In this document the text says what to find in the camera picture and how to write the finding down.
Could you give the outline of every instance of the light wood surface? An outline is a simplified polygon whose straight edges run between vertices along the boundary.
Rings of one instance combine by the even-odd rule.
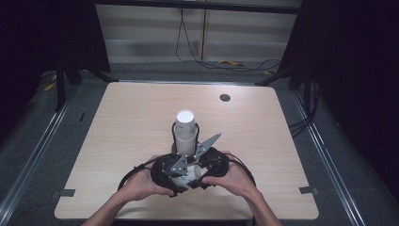
[[[231,100],[222,102],[221,94]],[[111,83],[61,197],[57,218],[89,218],[117,190],[120,179],[152,155],[170,152],[171,125],[181,109],[199,124],[199,141],[216,133],[214,144],[231,151],[248,166],[258,188],[278,218],[317,218],[311,194],[299,188],[308,181],[271,88]],[[190,189],[178,197],[151,196],[128,203],[118,218],[250,219],[246,202],[221,187]]]

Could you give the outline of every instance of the person's left hand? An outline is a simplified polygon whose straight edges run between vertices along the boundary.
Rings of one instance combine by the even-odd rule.
[[[152,164],[149,164],[146,168],[140,170],[138,173],[133,175],[126,184],[118,191],[123,200],[127,203],[130,201],[140,201],[149,197],[150,195],[173,195],[173,191],[156,185],[151,178],[150,169]]]

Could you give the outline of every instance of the white wall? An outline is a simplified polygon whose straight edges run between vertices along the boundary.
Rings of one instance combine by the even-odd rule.
[[[300,0],[215,2],[285,7],[299,7],[301,3]],[[181,23],[179,9],[97,5],[97,12],[110,63],[179,61],[175,56]],[[184,21],[197,59],[263,61],[282,57],[295,15],[184,9]],[[183,30],[178,53],[183,59],[192,58]]]

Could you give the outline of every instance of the circular hole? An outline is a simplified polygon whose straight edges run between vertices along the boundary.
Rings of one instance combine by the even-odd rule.
[[[221,94],[220,95],[220,100],[222,100],[223,102],[228,102],[230,99],[231,99],[231,97],[228,94]]]

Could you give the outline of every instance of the white cylinder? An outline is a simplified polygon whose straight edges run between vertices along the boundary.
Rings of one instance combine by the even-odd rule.
[[[183,140],[176,136],[176,153],[178,155],[187,155],[187,157],[191,157],[196,152],[197,148],[197,132],[195,136],[191,139]]]
[[[190,110],[181,110],[176,115],[175,136],[180,140],[191,140],[197,135],[194,113]]]

